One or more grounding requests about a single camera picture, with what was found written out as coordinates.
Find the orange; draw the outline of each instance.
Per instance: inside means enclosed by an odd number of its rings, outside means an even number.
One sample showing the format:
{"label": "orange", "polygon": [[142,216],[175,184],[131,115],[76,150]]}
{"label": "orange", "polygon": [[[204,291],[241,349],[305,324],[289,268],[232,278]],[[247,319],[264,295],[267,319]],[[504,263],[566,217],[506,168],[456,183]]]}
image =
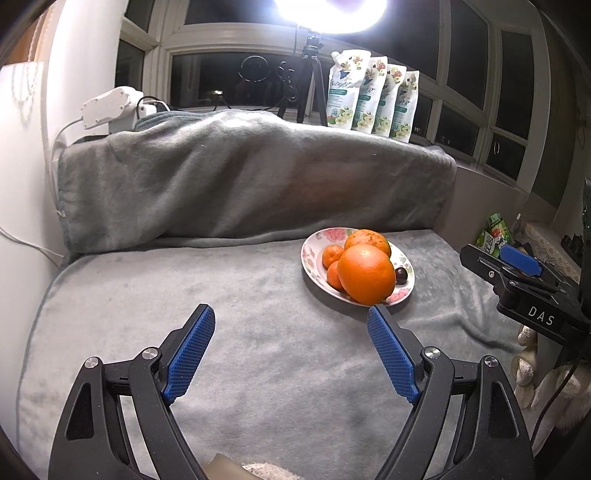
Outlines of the orange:
{"label": "orange", "polygon": [[350,234],[345,241],[345,250],[353,245],[373,245],[384,252],[388,258],[392,255],[392,249],[386,237],[373,230],[357,230]]}
{"label": "orange", "polygon": [[337,271],[345,291],[363,305],[383,302],[396,285],[392,262],[373,245],[353,245],[346,249]]}
{"label": "orange", "polygon": [[345,250],[340,245],[329,245],[322,252],[322,264],[329,268],[330,265],[336,262]]}
{"label": "orange", "polygon": [[339,261],[332,262],[330,264],[329,269],[326,271],[326,282],[328,285],[333,287],[335,290],[343,290],[343,286],[339,280],[339,273],[337,272],[337,266],[339,265]]}

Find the gray fleece blanket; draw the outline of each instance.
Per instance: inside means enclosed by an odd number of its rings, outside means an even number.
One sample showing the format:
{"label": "gray fleece blanket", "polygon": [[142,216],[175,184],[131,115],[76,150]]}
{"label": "gray fleece blanket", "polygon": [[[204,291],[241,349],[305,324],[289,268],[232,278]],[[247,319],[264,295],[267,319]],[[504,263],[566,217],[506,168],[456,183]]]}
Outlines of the gray fleece blanket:
{"label": "gray fleece blanket", "polygon": [[66,246],[84,254],[431,228],[455,174],[439,148],[230,110],[159,113],[72,145],[57,183]]}
{"label": "gray fleece blanket", "polygon": [[[506,368],[517,351],[517,324],[496,311],[490,286],[432,231],[387,237],[417,278],[410,298],[391,308],[400,325],[452,358],[491,353]],[[208,303],[215,334],[172,407],[198,460],[220,452],[306,480],[374,478],[410,406],[369,340],[367,309],[309,282],[301,244],[114,252],[67,267],[40,310],[20,389],[19,450],[35,473],[47,476],[61,409],[87,357],[131,359]],[[138,463],[155,476],[131,402],[124,406]],[[443,466],[458,408],[457,398],[431,474]]]}

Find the tripod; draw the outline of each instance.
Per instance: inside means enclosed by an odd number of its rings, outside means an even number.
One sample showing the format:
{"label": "tripod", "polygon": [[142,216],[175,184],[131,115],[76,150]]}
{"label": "tripod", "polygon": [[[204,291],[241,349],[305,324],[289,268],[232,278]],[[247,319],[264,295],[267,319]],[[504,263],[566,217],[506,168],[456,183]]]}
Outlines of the tripod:
{"label": "tripod", "polygon": [[[302,124],[304,122],[304,114],[306,112],[306,104],[308,103],[308,95],[310,94],[310,82],[312,74],[314,74],[314,85],[316,88],[316,100],[318,101],[318,111],[320,113],[320,124],[328,127],[326,120],[326,98],[324,96],[324,81],[322,79],[322,69],[320,67],[320,60],[318,58],[318,51],[323,47],[320,43],[320,35],[312,32],[307,40],[306,45],[302,49],[302,58],[300,60],[301,68],[297,78],[297,92],[298,92],[298,107],[297,107],[297,122]],[[283,118],[289,100],[284,98],[279,106],[277,116]]]}

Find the white power adapter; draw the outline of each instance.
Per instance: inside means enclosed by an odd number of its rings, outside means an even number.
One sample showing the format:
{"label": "white power adapter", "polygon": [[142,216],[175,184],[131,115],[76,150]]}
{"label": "white power adapter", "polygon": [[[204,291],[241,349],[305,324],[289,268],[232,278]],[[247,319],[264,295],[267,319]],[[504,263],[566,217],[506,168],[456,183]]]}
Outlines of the white power adapter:
{"label": "white power adapter", "polygon": [[[144,96],[132,87],[117,87],[87,102],[82,107],[84,129],[109,124],[109,133],[132,130],[137,116],[135,108]],[[156,113],[153,105],[141,105],[138,115],[145,117]]]}

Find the floral plate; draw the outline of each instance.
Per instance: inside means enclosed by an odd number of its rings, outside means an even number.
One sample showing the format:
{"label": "floral plate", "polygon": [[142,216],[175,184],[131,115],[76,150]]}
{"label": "floral plate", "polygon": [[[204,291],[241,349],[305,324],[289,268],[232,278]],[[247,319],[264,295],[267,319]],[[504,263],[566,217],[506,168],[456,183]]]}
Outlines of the floral plate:
{"label": "floral plate", "polygon": [[[326,282],[326,269],[322,264],[323,250],[329,245],[333,244],[340,245],[342,247],[345,246],[345,240],[347,237],[356,230],[356,228],[337,227],[325,228],[324,230],[313,233],[306,239],[304,245],[301,247],[301,264],[311,280],[326,293],[339,300],[346,301],[347,303],[361,305],[360,303],[354,301],[346,293],[339,292],[328,285]],[[387,307],[396,305],[397,303],[400,303],[406,299],[414,288],[413,266],[410,264],[407,256],[404,255],[400,249],[398,249],[391,242],[388,243],[392,249],[392,256],[390,257],[392,265],[394,265],[394,268],[404,267],[408,272],[408,281],[404,285],[396,285],[396,288],[394,288],[392,294],[384,301],[384,305]]]}

